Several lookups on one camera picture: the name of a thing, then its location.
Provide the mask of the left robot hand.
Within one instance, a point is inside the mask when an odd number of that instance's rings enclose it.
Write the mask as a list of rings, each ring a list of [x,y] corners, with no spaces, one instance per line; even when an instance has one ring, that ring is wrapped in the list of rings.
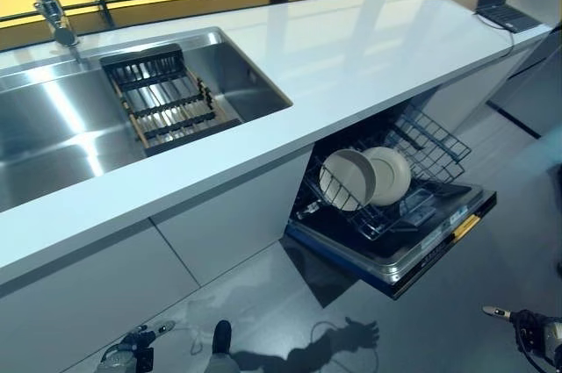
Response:
[[[153,342],[175,326],[174,320],[136,326],[104,351],[97,372],[151,372],[155,357]]]

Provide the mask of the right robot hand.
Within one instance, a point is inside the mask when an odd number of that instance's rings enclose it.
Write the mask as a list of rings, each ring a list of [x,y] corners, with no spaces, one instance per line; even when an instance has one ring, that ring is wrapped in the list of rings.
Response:
[[[497,306],[484,305],[484,314],[507,321],[515,331],[515,343],[519,350],[544,350],[544,327],[542,321],[545,316],[538,315],[527,309],[513,312]]]

